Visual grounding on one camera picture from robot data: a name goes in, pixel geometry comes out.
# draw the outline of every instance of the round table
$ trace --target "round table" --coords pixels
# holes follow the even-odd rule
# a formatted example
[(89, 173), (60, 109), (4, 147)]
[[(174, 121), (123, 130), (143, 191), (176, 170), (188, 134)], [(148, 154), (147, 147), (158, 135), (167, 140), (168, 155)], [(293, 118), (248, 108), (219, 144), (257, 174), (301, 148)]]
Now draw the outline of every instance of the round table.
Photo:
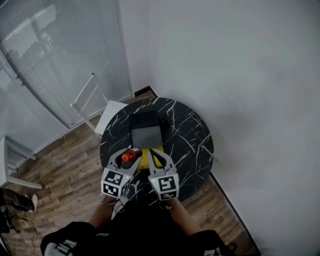
[[(201, 117), (190, 107), (169, 98), (147, 98), (120, 110), (106, 127), (101, 144), (102, 167), (118, 150), (131, 145), (129, 114), (157, 111), (161, 125), (163, 150), (170, 155), (179, 174), (179, 199), (192, 196), (209, 177), (214, 158), (210, 131)], [(144, 198), (150, 204), (157, 201), (148, 181), (149, 170), (137, 170), (127, 194), (129, 200)]]

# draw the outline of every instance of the forearm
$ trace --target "forearm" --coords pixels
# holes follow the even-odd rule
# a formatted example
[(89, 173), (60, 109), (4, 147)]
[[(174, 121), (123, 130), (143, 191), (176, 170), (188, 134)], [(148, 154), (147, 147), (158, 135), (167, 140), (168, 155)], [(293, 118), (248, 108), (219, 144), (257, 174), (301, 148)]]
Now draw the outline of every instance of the forearm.
[[(168, 200), (168, 203), (173, 205), (174, 201)], [(172, 219), (180, 226), (187, 236), (201, 231), (199, 225), (194, 221), (178, 199), (176, 200), (176, 204), (169, 211)]]
[(89, 223), (94, 226), (95, 228), (101, 227), (103, 224), (109, 222), (112, 217), (112, 213), (114, 210), (114, 203), (115, 198), (106, 196), (103, 204), (99, 204), (95, 209)]

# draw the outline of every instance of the red object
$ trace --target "red object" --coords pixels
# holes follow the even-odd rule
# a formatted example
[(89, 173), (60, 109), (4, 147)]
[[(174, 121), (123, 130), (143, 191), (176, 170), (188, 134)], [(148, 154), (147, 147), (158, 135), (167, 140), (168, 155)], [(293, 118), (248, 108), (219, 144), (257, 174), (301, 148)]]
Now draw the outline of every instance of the red object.
[(133, 150), (128, 150), (122, 154), (121, 159), (123, 162), (134, 162), (137, 160), (137, 153)]

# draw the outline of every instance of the red bottle cap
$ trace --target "red bottle cap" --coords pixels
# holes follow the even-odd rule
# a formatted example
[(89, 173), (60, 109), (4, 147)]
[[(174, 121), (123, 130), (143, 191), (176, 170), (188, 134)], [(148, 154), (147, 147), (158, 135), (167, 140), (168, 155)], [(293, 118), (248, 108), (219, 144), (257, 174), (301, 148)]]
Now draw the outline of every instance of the red bottle cap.
[(130, 153), (124, 153), (121, 156), (122, 161), (125, 162), (125, 163), (129, 162), (131, 160), (131, 158), (132, 158), (132, 156), (131, 156)]

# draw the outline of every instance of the laminate floor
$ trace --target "laminate floor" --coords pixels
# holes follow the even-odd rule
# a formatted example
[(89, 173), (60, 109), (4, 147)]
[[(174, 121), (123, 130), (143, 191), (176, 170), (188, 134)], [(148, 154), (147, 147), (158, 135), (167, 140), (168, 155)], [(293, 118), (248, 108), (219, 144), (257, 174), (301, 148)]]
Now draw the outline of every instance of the laminate floor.
[[(143, 97), (151, 97), (147, 92)], [(102, 166), (100, 162), (100, 139), (82, 124), (63, 138), (52, 143), (37, 154), (35, 161), (27, 161), (13, 176), (41, 183), (43, 189), (32, 189), (8, 183), (4, 187), (18, 193), (39, 198), (36, 212), (17, 212), (19, 218), (33, 222), (40, 234), (33, 238), (35, 256), (40, 256), (42, 238), (72, 221), (88, 221), (98, 205)], [(222, 240), (233, 247), (238, 256), (257, 254), (258, 251), (248, 233), (228, 204), (228, 201), (210, 179), (195, 195), (183, 202), (191, 216), (204, 230), (216, 230)], [(34, 234), (30, 221), (15, 219), (21, 233), (11, 230), (2, 238), (12, 256), (32, 256)]]

